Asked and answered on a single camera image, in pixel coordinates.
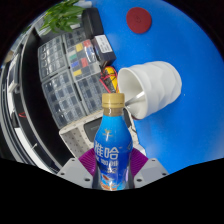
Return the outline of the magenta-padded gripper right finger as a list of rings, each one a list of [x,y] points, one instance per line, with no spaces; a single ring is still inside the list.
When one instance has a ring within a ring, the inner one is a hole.
[[[156,158],[148,159],[139,150],[132,150],[128,173],[128,186],[130,189],[146,186],[167,175],[167,170]]]

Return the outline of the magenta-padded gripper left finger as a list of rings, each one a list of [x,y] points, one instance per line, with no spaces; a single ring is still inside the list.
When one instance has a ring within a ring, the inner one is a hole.
[[[89,189],[99,188],[99,174],[94,149],[79,158],[70,158],[57,175],[76,185]]]

